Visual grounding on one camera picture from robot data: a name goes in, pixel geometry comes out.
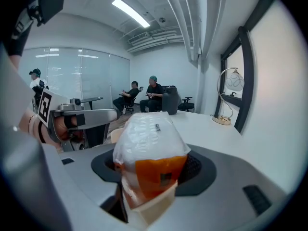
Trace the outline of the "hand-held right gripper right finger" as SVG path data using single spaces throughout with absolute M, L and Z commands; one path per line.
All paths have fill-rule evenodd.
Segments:
M 175 201 L 151 231 L 231 231 L 287 199 L 286 192 L 246 158 L 190 145 L 199 174 L 180 184 Z

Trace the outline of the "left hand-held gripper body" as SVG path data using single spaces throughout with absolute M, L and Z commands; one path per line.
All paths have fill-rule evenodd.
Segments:
M 73 133 L 69 134 L 68 140 L 62 140 L 54 128 L 54 119 L 64 116 L 64 112 L 83 111 L 80 99 L 69 99 L 59 94 L 53 93 L 48 89 L 43 89 L 40 104 L 38 108 L 38 116 L 40 121 L 47 127 L 50 138 L 62 146 L 63 151 L 77 151 L 85 149 L 85 139 L 80 138 Z

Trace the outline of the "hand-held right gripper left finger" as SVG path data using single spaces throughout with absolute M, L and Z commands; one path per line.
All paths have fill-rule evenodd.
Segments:
M 128 231 L 130 227 L 101 209 L 116 192 L 116 184 L 103 181 L 91 169 L 94 157 L 109 151 L 111 145 L 84 151 L 58 153 L 44 146 L 49 172 L 65 206 L 74 231 Z

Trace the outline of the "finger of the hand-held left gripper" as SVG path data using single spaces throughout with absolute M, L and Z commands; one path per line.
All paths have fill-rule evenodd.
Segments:
M 113 108 L 87 110 L 84 115 L 84 131 L 89 148 L 102 145 L 107 139 L 110 124 L 120 117 L 119 111 Z

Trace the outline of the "person's left hand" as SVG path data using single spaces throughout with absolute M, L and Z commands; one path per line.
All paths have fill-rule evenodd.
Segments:
M 55 132 L 59 139 L 66 141 L 71 137 L 83 138 L 81 130 L 70 130 L 77 127 L 77 117 L 75 115 L 67 115 L 56 117 L 54 120 Z

